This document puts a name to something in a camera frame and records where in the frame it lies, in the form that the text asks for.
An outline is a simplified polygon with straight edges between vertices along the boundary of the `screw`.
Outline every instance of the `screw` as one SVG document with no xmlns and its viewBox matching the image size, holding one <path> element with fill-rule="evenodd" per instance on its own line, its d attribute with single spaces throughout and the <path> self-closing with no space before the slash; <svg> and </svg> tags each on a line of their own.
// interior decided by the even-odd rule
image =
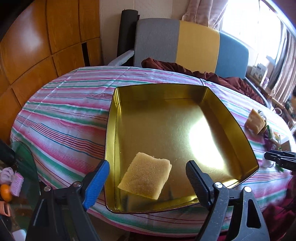
<svg viewBox="0 0 296 241">
<path fill-rule="evenodd" d="M 220 183 L 220 182 L 216 182 L 216 183 L 215 183 L 215 187 L 217 187 L 217 188 L 222 188 L 222 187 L 223 187 L 223 184 Z"/>
<path fill-rule="evenodd" d="M 77 181 L 73 183 L 73 187 L 78 188 L 81 186 L 81 182 Z"/>
<path fill-rule="evenodd" d="M 251 189 L 250 187 L 248 187 L 248 186 L 244 187 L 244 190 L 245 190 L 246 192 L 251 192 L 251 191 L 252 191 L 252 189 Z"/>
<path fill-rule="evenodd" d="M 52 189 L 51 186 L 46 186 L 46 187 L 44 188 L 44 191 L 48 192 L 48 191 L 50 191 L 51 189 Z"/>
</svg>

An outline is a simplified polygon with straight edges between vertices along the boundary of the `orange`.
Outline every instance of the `orange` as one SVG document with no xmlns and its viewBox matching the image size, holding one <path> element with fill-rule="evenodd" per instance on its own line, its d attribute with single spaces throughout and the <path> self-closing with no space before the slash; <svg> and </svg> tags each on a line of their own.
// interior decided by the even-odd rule
<svg viewBox="0 0 296 241">
<path fill-rule="evenodd" d="M 7 184 L 3 184 L 0 187 L 0 194 L 2 199 L 5 202 L 10 202 L 12 200 L 12 194 L 10 193 L 10 186 Z"/>
</svg>

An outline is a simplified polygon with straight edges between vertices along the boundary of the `blue gripper pad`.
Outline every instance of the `blue gripper pad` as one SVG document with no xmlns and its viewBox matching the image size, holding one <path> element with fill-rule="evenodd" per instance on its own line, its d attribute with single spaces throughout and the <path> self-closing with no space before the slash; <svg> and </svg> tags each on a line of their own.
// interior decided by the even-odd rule
<svg viewBox="0 0 296 241">
<path fill-rule="evenodd" d="M 104 160 L 100 162 L 100 164 L 97 166 L 97 168 L 93 172 L 87 174 L 83 179 L 82 183 L 85 180 L 86 181 L 85 184 L 87 185 L 88 179 L 93 176 L 92 180 L 90 180 L 90 183 L 86 187 L 82 187 L 82 188 L 85 188 L 85 192 L 83 191 L 84 197 L 82 196 L 83 198 L 82 205 L 85 210 L 88 210 L 91 206 L 93 206 L 96 203 L 96 199 L 98 198 L 105 184 L 105 181 L 109 175 L 109 171 L 110 171 L 109 162 Z"/>
</svg>

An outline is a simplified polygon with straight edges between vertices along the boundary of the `bright window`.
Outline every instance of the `bright window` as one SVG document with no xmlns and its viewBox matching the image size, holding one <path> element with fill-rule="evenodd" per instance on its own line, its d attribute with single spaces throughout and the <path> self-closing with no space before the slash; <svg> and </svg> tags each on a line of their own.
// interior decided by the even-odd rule
<svg viewBox="0 0 296 241">
<path fill-rule="evenodd" d="M 258 53 L 276 59 L 281 21 L 262 1 L 229 0 L 220 29 Z"/>
</svg>

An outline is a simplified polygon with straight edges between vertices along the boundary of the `gray armrest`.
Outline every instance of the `gray armrest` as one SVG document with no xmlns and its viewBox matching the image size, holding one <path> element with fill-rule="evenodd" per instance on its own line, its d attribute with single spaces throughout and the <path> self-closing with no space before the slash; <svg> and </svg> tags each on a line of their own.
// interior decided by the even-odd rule
<svg viewBox="0 0 296 241">
<path fill-rule="evenodd" d="M 257 95 L 259 95 L 262 98 L 264 105 L 268 109 L 270 109 L 271 108 L 270 103 L 267 101 L 267 99 L 264 97 L 264 95 L 260 92 L 260 90 L 257 89 L 257 87 L 247 77 L 244 78 L 244 81 L 256 92 Z"/>
<path fill-rule="evenodd" d="M 122 55 L 118 56 L 116 59 L 113 59 L 108 66 L 121 66 L 123 65 L 126 61 L 128 61 L 131 57 L 134 55 L 133 50 L 128 50 Z"/>
</svg>

